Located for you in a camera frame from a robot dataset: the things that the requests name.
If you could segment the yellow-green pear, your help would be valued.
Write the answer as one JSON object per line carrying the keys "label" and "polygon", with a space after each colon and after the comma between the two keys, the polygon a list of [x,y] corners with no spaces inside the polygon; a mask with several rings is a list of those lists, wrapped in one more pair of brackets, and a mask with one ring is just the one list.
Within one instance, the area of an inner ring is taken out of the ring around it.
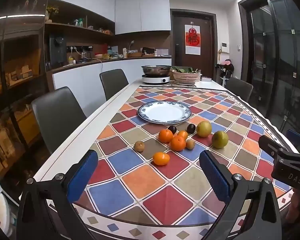
{"label": "yellow-green pear", "polygon": [[229,141],[228,135],[224,131],[217,131],[212,136],[212,145],[214,148],[224,148]]}
{"label": "yellow-green pear", "polygon": [[202,121],[197,125],[196,132],[199,137],[208,137],[212,132],[212,126],[208,121]]}

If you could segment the brown kiwi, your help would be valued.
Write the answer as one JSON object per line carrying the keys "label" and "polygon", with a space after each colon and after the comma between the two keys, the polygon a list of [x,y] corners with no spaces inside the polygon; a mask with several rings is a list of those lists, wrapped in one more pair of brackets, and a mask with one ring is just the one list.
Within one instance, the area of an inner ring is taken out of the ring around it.
{"label": "brown kiwi", "polygon": [[136,152],[143,152],[145,149],[145,144],[144,142],[142,141],[137,141],[135,144],[134,144],[134,150]]}
{"label": "brown kiwi", "polygon": [[195,147],[195,145],[196,145],[196,143],[193,140],[191,140],[191,139],[189,139],[189,140],[186,141],[186,148],[188,150],[193,150],[194,147]]}

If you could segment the large orange front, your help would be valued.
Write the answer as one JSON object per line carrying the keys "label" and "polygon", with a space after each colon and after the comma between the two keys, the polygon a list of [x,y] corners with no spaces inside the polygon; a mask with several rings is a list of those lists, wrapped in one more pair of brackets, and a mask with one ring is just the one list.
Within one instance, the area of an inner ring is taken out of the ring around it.
{"label": "large orange front", "polygon": [[170,149],[176,152],[182,151],[186,147],[186,141],[182,136],[176,135],[170,142]]}

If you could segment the large orange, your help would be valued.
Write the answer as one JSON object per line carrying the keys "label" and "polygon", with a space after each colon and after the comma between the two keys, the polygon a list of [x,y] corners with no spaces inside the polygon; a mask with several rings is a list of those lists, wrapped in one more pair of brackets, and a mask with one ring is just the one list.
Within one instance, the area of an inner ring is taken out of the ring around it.
{"label": "large orange", "polygon": [[173,133],[169,129],[162,129],[158,134],[160,142],[168,144],[173,139]]}
{"label": "large orange", "polygon": [[182,151],[186,147],[186,141],[182,136],[176,135],[170,142],[170,149],[176,152]]}

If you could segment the dark plum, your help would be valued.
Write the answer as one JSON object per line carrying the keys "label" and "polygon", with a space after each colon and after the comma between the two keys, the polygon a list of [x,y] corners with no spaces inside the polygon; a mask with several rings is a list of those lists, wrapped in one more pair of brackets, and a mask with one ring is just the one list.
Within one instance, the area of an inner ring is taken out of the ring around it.
{"label": "dark plum", "polygon": [[189,124],[186,131],[189,134],[193,134],[196,131],[196,126],[194,124]]}
{"label": "dark plum", "polygon": [[172,132],[172,134],[175,134],[177,132],[177,128],[175,126],[169,126],[168,129]]}

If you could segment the small orange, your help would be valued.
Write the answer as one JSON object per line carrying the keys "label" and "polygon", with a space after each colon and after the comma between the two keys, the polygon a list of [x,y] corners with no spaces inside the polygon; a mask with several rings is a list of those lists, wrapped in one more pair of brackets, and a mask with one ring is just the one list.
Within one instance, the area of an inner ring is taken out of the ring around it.
{"label": "small orange", "polygon": [[182,137],[184,140],[187,140],[188,135],[189,134],[185,130],[179,131],[178,134],[177,134],[177,136]]}

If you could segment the small orange mandarin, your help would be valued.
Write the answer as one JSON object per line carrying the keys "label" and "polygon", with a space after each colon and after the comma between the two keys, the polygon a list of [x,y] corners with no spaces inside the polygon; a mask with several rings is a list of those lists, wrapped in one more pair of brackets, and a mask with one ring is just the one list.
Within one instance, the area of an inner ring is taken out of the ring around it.
{"label": "small orange mandarin", "polygon": [[153,163],[157,166],[165,166],[169,163],[170,156],[164,152],[157,152],[153,155]]}

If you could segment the right side grey chair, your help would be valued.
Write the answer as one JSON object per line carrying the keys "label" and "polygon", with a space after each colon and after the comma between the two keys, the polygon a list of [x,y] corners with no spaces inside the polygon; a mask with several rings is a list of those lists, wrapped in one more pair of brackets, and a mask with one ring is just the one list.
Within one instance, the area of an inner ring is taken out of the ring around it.
{"label": "right side grey chair", "polygon": [[253,91],[253,85],[235,77],[230,77],[225,84],[225,88],[248,102]]}

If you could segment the colourful checkered table mat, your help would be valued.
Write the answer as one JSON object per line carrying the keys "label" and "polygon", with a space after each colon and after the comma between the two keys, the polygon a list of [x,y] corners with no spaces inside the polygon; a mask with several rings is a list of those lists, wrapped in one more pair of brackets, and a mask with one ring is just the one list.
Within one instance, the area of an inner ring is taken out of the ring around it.
{"label": "colourful checkered table mat", "polygon": [[[138,116],[140,106],[153,101],[180,102],[192,112],[177,124],[208,121],[212,131],[229,136],[217,150],[210,137],[188,138],[193,150],[176,152],[159,141],[166,125]],[[260,181],[269,177],[272,158],[258,146],[266,135],[288,150],[294,146],[247,103],[220,89],[145,87],[132,84],[96,110],[54,152],[38,175],[49,180],[66,172],[87,150],[98,154],[97,168],[74,207],[98,239],[201,239],[223,208],[199,166],[199,155],[210,150],[232,173]],[[142,141],[143,152],[134,144]],[[157,152],[169,154],[165,166],[153,163]]]}

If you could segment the near grey dining chair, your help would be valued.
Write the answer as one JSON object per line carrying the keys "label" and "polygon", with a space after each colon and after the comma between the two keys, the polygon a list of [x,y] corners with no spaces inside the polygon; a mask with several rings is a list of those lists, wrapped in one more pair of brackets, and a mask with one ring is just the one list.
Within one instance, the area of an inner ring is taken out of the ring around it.
{"label": "near grey dining chair", "polygon": [[69,87],[49,92],[34,100],[31,106],[50,153],[87,119]]}

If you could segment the red fu door poster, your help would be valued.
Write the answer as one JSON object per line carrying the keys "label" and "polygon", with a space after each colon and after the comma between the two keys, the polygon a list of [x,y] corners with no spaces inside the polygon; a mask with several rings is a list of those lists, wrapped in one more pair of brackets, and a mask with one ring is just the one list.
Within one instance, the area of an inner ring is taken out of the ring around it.
{"label": "red fu door poster", "polygon": [[201,55],[201,35],[200,26],[184,25],[185,28],[185,54]]}

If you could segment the white induction cooker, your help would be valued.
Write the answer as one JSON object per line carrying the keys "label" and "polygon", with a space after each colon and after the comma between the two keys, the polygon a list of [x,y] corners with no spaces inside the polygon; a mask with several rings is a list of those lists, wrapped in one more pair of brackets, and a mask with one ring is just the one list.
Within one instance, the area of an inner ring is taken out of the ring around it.
{"label": "white induction cooker", "polygon": [[170,76],[159,76],[159,77],[153,77],[148,75],[142,76],[143,83],[146,84],[167,84],[170,82]]}

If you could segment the white counter cabinet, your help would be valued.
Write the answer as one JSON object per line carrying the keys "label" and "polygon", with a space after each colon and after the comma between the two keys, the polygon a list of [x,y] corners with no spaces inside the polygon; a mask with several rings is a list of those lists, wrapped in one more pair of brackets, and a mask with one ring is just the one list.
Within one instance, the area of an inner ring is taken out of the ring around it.
{"label": "white counter cabinet", "polygon": [[55,89],[69,87],[85,115],[89,116],[106,101],[100,80],[101,72],[122,69],[128,82],[133,83],[141,79],[143,75],[142,66],[170,66],[171,64],[172,59],[170,57],[110,61],[57,72],[52,74],[52,80]]}

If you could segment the black water dispenser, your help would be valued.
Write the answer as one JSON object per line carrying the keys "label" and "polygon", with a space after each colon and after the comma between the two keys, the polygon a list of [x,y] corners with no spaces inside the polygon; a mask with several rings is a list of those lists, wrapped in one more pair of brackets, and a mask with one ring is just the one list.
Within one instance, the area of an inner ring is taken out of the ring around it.
{"label": "black water dispenser", "polygon": [[49,36],[50,64],[52,68],[61,67],[66,61],[66,40],[63,36]]}

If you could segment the white upper cabinet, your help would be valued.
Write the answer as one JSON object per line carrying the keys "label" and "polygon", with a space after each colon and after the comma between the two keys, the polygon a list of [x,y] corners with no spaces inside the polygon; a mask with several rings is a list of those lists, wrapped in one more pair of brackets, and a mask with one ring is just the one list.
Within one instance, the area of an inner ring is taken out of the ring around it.
{"label": "white upper cabinet", "polygon": [[170,30],[170,0],[115,0],[116,35]]}

